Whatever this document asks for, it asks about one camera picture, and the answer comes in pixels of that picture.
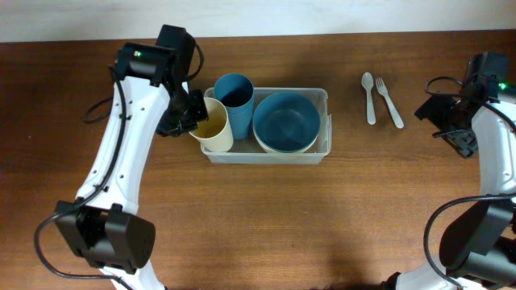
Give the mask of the cream cup front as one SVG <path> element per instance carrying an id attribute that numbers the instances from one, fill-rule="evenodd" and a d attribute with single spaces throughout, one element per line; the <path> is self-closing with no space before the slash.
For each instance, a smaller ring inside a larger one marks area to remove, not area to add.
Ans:
<path id="1" fill-rule="evenodd" d="M 208 119 L 198 123 L 190 134 L 206 149 L 213 152 L 229 151 L 234 143 L 226 107 L 212 97 L 205 97 Z"/>

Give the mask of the blue cup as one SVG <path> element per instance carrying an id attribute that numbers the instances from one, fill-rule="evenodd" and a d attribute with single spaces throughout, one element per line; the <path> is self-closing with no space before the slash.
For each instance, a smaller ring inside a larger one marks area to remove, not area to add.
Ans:
<path id="1" fill-rule="evenodd" d="M 246 139 L 249 135 L 253 108 L 238 109 L 227 107 L 229 122 L 234 140 Z"/>
<path id="2" fill-rule="evenodd" d="M 243 74 L 229 73 L 215 82 L 214 97 L 225 105 L 229 114 L 241 114 L 253 103 L 254 85 Z"/>

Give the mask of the cream bowl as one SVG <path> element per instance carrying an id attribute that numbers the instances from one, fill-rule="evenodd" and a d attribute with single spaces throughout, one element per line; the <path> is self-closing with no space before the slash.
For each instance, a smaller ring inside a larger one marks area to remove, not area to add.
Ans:
<path id="1" fill-rule="evenodd" d="M 281 153 L 281 154 L 304 153 L 305 151 L 310 149 L 315 144 L 315 140 L 314 140 L 313 142 L 311 142 L 309 145 L 303 147 L 302 149 L 294 150 L 294 151 L 282 151 L 282 150 L 273 149 L 272 147 L 266 145 L 263 141 L 260 140 L 260 138 L 257 135 L 255 136 L 255 139 L 258 142 L 258 144 L 260 145 L 260 147 L 267 153 Z"/>

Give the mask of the blue bowl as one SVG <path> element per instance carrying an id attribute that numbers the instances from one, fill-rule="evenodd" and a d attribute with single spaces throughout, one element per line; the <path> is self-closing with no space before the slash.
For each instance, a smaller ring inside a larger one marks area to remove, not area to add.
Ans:
<path id="1" fill-rule="evenodd" d="M 315 104 L 299 93 L 274 93 L 256 107 L 252 118 L 255 138 L 278 153 L 302 153 L 318 137 L 321 117 Z"/>

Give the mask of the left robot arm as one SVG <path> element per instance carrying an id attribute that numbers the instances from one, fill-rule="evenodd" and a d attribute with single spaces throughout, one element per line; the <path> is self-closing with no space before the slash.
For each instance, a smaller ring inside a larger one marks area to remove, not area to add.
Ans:
<path id="1" fill-rule="evenodd" d="M 110 74 L 114 95 L 94 164 L 72 202 L 52 221 L 70 250 L 117 289 L 162 289 L 150 257 L 156 227 L 138 217 L 139 186 L 155 135 L 177 137 L 208 119 L 202 92 L 189 89 L 200 47 L 183 27 L 163 25 L 153 45 L 126 43 Z"/>

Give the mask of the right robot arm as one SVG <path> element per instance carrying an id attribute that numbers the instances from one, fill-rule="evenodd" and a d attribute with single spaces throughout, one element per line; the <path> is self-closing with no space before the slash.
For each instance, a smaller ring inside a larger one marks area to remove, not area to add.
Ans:
<path id="1" fill-rule="evenodd" d="M 428 89 L 415 112 L 437 127 L 464 158 L 479 155 L 480 191 L 441 205 L 423 233 L 426 263 L 396 272 L 382 289 L 501 289 L 515 287 L 515 87 L 509 59 L 483 52 L 469 62 L 460 91 Z"/>

